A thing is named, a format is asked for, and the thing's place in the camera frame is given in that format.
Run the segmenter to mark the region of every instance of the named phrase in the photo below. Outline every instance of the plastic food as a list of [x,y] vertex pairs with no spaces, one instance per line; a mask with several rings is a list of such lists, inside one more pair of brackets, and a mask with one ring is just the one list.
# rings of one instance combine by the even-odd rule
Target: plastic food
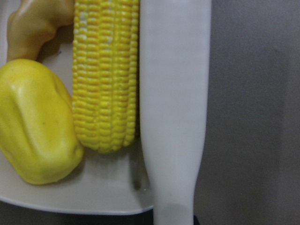
[[33,60],[0,68],[0,149],[28,183],[70,174],[83,157],[71,97],[58,76]]
[[74,0],[21,0],[7,24],[7,61],[36,60],[43,44],[73,18]]
[[138,25],[139,0],[75,0],[75,132],[100,153],[135,138]]

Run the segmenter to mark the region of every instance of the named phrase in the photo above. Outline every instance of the yellow bell pepper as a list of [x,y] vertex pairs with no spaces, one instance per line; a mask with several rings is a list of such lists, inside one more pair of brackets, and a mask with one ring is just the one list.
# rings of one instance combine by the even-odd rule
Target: yellow bell pepper
[[56,182],[82,160],[71,104],[59,77],[41,63],[20,59],[0,68],[0,149],[26,182]]

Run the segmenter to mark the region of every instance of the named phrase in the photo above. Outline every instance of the corn cob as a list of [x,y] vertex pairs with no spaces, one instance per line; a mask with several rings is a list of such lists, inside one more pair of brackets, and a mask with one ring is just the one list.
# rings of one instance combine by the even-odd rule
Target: corn cob
[[138,25],[139,0],[75,0],[75,132],[100,153],[135,138]]

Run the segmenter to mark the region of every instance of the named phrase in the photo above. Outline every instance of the white bottle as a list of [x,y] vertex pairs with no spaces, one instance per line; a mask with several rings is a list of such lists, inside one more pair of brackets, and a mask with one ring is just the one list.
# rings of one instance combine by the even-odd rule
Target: white bottle
[[211,0],[141,0],[141,139],[154,225],[193,225],[203,153]]

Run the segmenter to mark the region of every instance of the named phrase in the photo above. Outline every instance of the ginger root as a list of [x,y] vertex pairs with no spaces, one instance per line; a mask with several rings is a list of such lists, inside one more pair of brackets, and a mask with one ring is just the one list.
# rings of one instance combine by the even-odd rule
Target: ginger root
[[59,27],[71,25],[73,18],[74,0],[21,0],[7,23],[7,62],[36,60],[43,44]]

